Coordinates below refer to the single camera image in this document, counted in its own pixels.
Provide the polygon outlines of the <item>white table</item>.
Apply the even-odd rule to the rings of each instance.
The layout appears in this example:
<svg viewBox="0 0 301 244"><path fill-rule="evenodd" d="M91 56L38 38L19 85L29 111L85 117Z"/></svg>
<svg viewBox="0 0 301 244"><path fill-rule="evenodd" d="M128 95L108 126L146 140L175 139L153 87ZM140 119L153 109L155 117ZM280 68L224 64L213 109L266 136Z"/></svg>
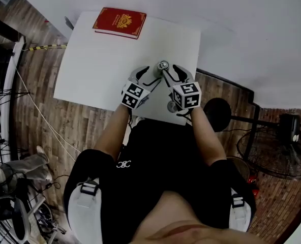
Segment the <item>white table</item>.
<svg viewBox="0 0 301 244"><path fill-rule="evenodd" d="M95 32L98 15L86 11L78 18L59 68L55 98L114 111L122 88L139 67L149 68L145 83L154 80L154 67L162 60L195 75L200 31L147 17L139 38L130 39Z"/></svg>

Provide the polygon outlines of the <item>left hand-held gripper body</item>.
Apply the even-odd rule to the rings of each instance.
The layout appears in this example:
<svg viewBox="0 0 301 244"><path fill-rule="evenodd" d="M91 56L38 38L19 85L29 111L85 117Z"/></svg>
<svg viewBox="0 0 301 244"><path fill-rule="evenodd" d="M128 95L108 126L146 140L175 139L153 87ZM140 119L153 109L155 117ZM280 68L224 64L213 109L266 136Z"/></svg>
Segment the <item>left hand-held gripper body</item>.
<svg viewBox="0 0 301 244"><path fill-rule="evenodd" d="M145 103L150 93L150 89L133 75L127 80L122 89L121 104L130 109L137 109Z"/></svg>

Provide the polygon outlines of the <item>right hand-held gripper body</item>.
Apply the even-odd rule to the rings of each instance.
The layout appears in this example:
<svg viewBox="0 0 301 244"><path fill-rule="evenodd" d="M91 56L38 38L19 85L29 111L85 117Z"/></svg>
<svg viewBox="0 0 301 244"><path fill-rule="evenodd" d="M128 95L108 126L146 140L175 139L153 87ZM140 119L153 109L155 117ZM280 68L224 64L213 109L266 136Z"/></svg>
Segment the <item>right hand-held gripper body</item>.
<svg viewBox="0 0 301 244"><path fill-rule="evenodd" d="M198 82L174 85L170 88L172 99L179 109L192 109L201 103L201 89Z"/></svg>

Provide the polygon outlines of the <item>grey white headset device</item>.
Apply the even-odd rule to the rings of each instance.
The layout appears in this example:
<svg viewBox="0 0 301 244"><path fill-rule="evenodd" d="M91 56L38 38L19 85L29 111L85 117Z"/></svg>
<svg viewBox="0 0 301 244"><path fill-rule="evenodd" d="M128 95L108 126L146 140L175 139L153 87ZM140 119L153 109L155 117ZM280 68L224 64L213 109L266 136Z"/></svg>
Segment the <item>grey white headset device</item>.
<svg viewBox="0 0 301 244"><path fill-rule="evenodd" d="M28 213L23 202L16 197L0 197L0 231L16 244L25 244L28 241L31 226Z"/></svg>

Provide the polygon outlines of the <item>person's right forearm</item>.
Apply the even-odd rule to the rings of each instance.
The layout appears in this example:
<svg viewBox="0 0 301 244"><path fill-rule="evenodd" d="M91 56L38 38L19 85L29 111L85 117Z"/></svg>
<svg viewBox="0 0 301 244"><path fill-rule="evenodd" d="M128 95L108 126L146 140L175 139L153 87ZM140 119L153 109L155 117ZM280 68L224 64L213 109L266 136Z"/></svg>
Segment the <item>person's right forearm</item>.
<svg viewBox="0 0 301 244"><path fill-rule="evenodd" d="M191 123L199 152L207 165L219 160L226 160L222 144L210 125L203 109L196 107L192 110Z"/></svg>

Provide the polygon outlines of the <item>black metal railing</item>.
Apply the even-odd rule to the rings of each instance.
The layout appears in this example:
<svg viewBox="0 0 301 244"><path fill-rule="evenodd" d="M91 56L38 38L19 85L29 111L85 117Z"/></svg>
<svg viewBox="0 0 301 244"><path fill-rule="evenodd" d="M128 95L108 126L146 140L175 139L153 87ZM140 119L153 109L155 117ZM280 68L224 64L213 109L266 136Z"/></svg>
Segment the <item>black metal railing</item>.
<svg viewBox="0 0 301 244"><path fill-rule="evenodd" d="M14 85L24 46L24 37L9 47L0 44L0 164L15 158L19 152L14 139L12 114L15 99L28 94L16 91Z"/></svg>

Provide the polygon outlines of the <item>person's black shirt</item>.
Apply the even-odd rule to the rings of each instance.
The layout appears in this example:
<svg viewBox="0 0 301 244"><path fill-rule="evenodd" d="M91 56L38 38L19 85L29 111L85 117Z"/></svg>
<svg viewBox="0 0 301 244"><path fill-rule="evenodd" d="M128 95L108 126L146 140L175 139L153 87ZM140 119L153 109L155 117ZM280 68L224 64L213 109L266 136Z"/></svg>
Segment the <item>person's black shirt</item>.
<svg viewBox="0 0 301 244"><path fill-rule="evenodd" d="M143 120L115 161L99 150L77 158L64 191L81 244L128 244L162 194L182 196L205 225L247 231L256 211L250 186L230 160L207 165L190 125Z"/></svg>

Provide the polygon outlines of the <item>black floor fan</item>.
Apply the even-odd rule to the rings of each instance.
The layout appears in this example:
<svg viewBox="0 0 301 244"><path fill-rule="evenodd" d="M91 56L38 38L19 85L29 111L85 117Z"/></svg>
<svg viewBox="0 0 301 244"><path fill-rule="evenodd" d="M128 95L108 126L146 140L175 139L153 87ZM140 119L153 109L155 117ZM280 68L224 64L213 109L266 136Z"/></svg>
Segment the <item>black floor fan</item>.
<svg viewBox="0 0 301 244"><path fill-rule="evenodd" d="M240 156L265 174L283 179L301 179L301 118L284 113L277 123L233 116L252 128L237 142Z"/></svg>

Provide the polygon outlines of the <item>person's left forearm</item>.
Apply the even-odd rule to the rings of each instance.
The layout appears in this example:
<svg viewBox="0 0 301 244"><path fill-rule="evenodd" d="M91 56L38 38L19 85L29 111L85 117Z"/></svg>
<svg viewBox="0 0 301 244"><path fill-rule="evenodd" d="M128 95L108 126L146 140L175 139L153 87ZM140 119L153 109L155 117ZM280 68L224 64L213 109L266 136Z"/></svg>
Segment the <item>person's left forearm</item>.
<svg viewBox="0 0 301 244"><path fill-rule="evenodd" d="M121 152L129 116L128 107L120 104L96 141L94 149L110 155L117 161Z"/></svg>

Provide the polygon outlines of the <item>red hardcover book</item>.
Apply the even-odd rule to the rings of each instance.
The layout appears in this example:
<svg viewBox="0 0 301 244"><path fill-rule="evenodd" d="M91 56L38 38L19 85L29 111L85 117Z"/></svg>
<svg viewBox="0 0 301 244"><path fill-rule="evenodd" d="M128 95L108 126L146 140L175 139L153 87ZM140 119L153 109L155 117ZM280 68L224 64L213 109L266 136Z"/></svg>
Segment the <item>red hardcover book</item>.
<svg viewBox="0 0 301 244"><path fill-rule="evenodd" d="M96 33L138 39L147 14L118 8L104 7L94 25Z"/></svg>

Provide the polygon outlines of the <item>black round stool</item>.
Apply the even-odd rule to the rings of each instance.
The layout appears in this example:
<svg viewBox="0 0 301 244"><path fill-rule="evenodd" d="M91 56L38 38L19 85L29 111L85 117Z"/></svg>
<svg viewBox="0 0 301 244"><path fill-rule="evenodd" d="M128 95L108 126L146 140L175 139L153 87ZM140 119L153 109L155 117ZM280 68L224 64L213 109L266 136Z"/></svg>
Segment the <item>black round stool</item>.
<svg viewBox="0 0 301 244"><path fill-rule="evenodd" d="M231 121L231 108L228 102L222 98L209 100L203 108L207 119L215 132L226 129Z"/></svg>

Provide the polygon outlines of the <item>yellow black striped strip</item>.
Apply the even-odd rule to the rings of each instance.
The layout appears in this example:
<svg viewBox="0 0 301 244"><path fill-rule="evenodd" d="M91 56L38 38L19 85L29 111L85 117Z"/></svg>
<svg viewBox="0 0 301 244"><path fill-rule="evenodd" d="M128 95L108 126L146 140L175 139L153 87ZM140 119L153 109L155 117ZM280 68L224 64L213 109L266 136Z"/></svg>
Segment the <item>yellow black striped strip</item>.
<svg viewBox="0 0 301 244"><path fill-rule="evenodd" d="M66 44L51 44L51 45L30 47L30 48L26 49L26 51L48 50L48 49L66 49L66 47L67 47Z"/></svg>

